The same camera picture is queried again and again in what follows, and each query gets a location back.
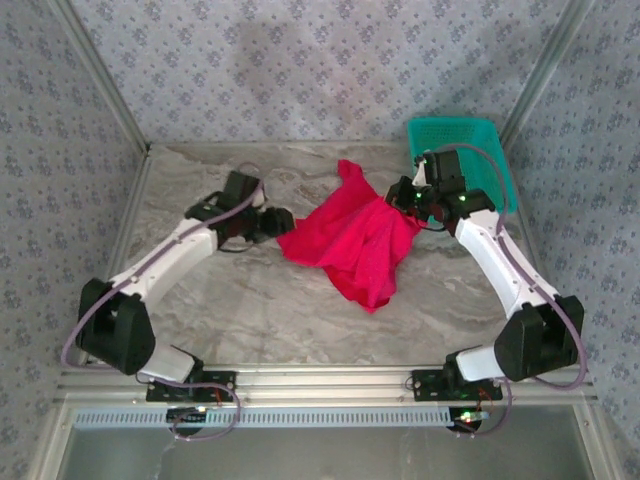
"marble floor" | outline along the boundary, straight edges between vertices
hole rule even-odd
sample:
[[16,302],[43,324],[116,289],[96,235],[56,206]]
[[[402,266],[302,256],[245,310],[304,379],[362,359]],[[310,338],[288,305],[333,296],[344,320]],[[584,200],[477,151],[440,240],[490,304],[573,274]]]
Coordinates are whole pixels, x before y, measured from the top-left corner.
[[[304,217],[340,185],[340,158],[360,164],[381,195],[410,172],[402,144],[154,146],[128,265],[241,163],[259,165],[271,204]],[[521,244],[517,216],[508,229]],[[165,296],[152,323],[162,341],[209,364],[360,365],[441,364],[447,353],[492,341],[505,323],[482,271],[446,233],[416,237],[397,284],[390,304],[368,314],[323,271],[285,260],[271,240],[204,261]]]

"teal basket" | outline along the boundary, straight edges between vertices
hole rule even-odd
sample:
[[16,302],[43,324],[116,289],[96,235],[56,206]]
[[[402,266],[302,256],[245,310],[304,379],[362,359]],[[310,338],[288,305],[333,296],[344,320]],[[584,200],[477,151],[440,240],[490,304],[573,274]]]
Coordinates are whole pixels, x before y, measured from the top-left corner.
[[[469,143],[484,150],[496,161],[507,186],[509,213],[514,213],[518,209],[515,189],[500,145],[498,131],[491,121],[470,117],[421,117],[409,120],[407,128],[414,175],[416,166],[413,161],[426,150],[435,150],[448,143]],[[468,148],[458,149],[458,156],[467,189],[484,190],[498,212],[502,212],[504,201],[500,181],[491,164],[482,155]]]

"pink fabric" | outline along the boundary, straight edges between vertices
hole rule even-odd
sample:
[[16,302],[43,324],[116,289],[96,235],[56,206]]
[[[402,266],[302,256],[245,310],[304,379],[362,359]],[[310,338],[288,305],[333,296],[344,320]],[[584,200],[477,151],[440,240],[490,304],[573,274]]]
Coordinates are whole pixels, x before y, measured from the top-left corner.
[[359,165],[340,160],[338,174],[342,186],[277,240],[285,258],[323,268],[345,298],[373,313],[396,292],[395,269],[421,229],[378,196]]

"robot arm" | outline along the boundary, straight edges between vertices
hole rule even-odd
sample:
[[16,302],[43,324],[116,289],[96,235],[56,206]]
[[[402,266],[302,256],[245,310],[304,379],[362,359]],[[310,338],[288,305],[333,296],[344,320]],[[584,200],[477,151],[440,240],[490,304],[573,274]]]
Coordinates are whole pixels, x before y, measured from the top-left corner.
[[442,223],[476,260],[508,319],[493,344],[447,357],[444,370],[450,386],[498,377],[519,381],[575,363],[576,346],[545,297],[555,300],[579,332],[584,310],[578,299],[561,297],[506,229],[498,232],[495,206],[483,191],[467,190],[456,151],[426,154],[417,166],[413,180],[402,177],[391,187],[387,203],[418,220],[433,216]]
[[85,285],[81,321],[114,287],[118,291],[88,318],[76,345],[125,375],[142,373],[179,383],[194,380],[202,362],[157,342],[149,315],[169,289],[229,238],[260,243],[292,230],[291,213],[264,208],[265,200],[257,178],[231,172],[222,192],[189,208],[177,228],[142,260],[108,282],[93,279]]

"blue floral wallpaper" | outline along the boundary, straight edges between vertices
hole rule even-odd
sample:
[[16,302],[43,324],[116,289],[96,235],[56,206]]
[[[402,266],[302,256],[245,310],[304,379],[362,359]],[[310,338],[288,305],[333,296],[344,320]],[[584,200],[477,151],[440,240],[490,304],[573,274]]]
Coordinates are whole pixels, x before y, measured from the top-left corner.
[[565,2],[72,0],[151,142],[404,137],[501,125]]
[[597,2],[509,157],[561,291],[584,299],[583,338],[605,409],[640,478],[640,6]]
[[0,2],[0,478],[23,478],[141,158],[45,0]]

